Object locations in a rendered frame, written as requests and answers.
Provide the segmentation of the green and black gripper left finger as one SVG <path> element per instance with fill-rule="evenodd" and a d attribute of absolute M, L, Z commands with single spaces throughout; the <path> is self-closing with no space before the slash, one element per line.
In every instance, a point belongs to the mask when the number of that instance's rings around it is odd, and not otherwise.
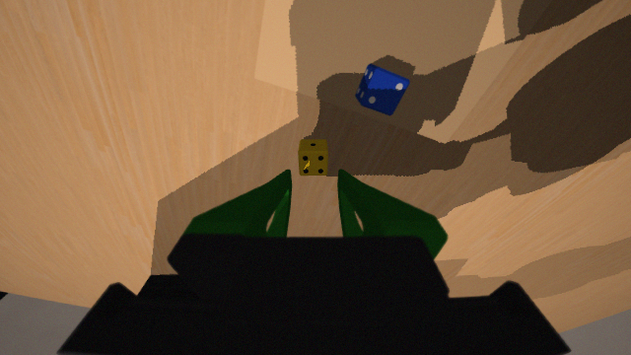
<path fill-rule="evenodd" d="M 244 237 L 287 237 L 291 197 L 291 170 L 286 170 L 268 183 L 193 217 L 182 236 L 241 234 Z"/>

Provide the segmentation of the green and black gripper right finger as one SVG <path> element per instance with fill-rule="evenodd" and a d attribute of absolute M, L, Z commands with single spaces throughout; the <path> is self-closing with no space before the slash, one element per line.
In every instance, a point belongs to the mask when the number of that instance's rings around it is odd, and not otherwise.
<path fill-rule="evenodd" d="M 337 190 L 343 237 L 415 236 L 425 242 L 434 259 L 448 240 L 436 216 L 373 188 L 342 169 L 338 170 Z"/>

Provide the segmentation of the yellow die with black pips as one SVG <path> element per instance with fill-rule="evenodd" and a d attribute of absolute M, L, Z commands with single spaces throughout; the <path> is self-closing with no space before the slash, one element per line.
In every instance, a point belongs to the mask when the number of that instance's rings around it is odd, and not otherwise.
<path fill-rule="evenodd" d="M 328 149 L 325 139 L 302 139 L 298 157 L 301 176 L 327 175 Z"/>

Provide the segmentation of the blue die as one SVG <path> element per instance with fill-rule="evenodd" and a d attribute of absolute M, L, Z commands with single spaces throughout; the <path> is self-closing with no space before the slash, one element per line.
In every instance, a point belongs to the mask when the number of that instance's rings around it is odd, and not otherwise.
<path fill-rule="evenodd" d="M 392 115 L 409 83 L 407 78 L 369 64 L 355 96 L 361 106 Z"/>

